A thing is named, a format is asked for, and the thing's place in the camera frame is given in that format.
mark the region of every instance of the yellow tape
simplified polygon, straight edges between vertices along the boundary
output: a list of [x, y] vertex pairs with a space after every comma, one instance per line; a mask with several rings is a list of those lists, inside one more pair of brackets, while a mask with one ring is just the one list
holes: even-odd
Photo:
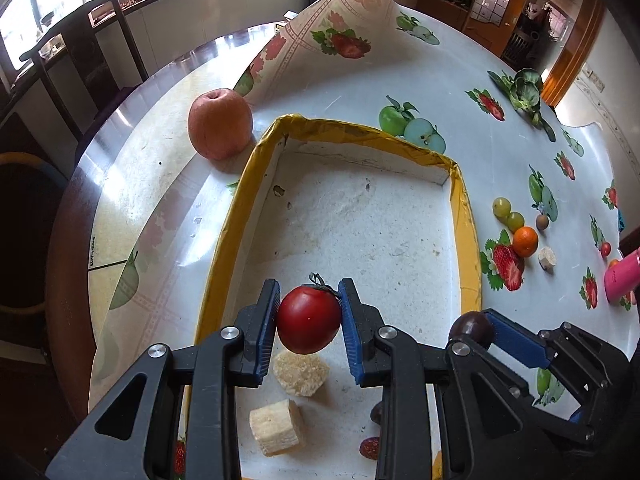
[[322, 119], [309, 120], [299, 115], [286, 115], [277, 118], [269, 127], [242, 172], [209, 270], [207, 289], [196, 330], [197, 344], [220, 328], [244, 228], [274, 150], [287, 136], [306, 142], [368, 146], [402, 156], [420, 166], [436, 166], [449, 171], [451, 179], [449, 199], [460, 275], [460, 313], [481, 309], [478, 238], [462, 173], [453, 160], [448, 156], [418, 148], [369, 126]]

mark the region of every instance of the white wall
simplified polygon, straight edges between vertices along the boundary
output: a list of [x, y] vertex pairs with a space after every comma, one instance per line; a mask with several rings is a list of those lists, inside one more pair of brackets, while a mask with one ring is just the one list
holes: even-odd
[[640, 226], [640, 64], [608, 11], [586, 63], [605, 84], [604, 91], [580, 74], [556, 112], [568, 126], [601, 125], [626, 223], [623, 237]]
[[[149, 75], [188, 51], [236, 30], [276, 22], [285, 12], [300, 12], [308, 0], [158, 0], [127, 15]], [[140, 83], [140, 76], [118, 23], [97, 34], [98, 42], [119, 86]], [[65, 57], [49, 71], [56, 89], [81, 130], [97, 109], [78, 72]], [[76, 140], [37, 82], [15, 105], [33, 137], [66, 175], [74, 170]]]

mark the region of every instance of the chair seat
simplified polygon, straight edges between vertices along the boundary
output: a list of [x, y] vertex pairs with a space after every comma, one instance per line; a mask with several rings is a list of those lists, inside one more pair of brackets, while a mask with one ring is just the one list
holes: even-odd
[[129, 95], [138, 87], [136, 86], [125, 86], [120, 89], [116, 95], [114, 95], [113, 99], [107, 104], [102, 110], [98, 111], [95, 115], [94, 122], [87, 128], [82, 139], [78, 142], [78, 146], [76, 147], [76, 160], [75, 166], [78, 165], [78, 161], [80, 161], [80, 157], [86, 150], [89, 143], [94, 140], [95, 134], [98, 133], [98, 130], [102, 127], [105, 121], [111, 117], [111, 115], [118, 109], [118, 107], [122, 104], [124, 99], [129, 97]]

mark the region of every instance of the wooden door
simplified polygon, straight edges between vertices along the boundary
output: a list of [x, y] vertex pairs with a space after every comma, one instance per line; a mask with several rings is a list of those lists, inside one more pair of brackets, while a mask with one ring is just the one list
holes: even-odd
[[518, 17], [522, 12], [525, 1], [526, 0], [508, 0], [502, 16], [499, 16], [499, 14], [495, 12], [491, 13], [490, 16], [481, 16], [480, 13], [475, 12], [475, 10], [480, 10], [480, 12], [485, 13], [486, 7], [482, 8], [481, 0], [475, 0], [468, 21], [462, 32], [500, 57], [518, 22]]

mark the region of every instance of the chair backrest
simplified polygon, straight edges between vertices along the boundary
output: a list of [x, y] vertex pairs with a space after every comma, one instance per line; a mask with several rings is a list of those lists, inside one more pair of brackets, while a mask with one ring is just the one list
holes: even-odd
[[113, 10], [120, 23], [120, 28], [131, 52], [131, 56], [136, 63], [140, 77], [142, 81], [146, 81], [148, 75], [145, 66], [142, 63], [140, 52], [138, 51], [129, 24], [124, 17], [118, 0], [91, 0], [83, 4], [53, 25], [31, 50], [28, 50], [20, 56], [21, 61], [27, 61], [28, 59], [33, 60], [33, 64], [38, 71], [38, 75], [45, 89], [62, 115], [62, 118], [65, 120], [65, 123], [77, 139], [80, 139], [82, 132], [80, 132], [80, 129], [54, 88], [47, 74], [47, 70], [44, 67], [44, 62], [40, 57], [40, 50], [47, 41], [61, 34], [71, 61], [76, 67], [76, 70], [78, 70], [80, 79], [84, 83], [98, 110], [103, 109], [111, 102], [120, 89], [113, 78], [97, 38], [95, 37], [95, 30], [89, 19], [89, 13], [107, 2], [111, 2], [113, 5]]

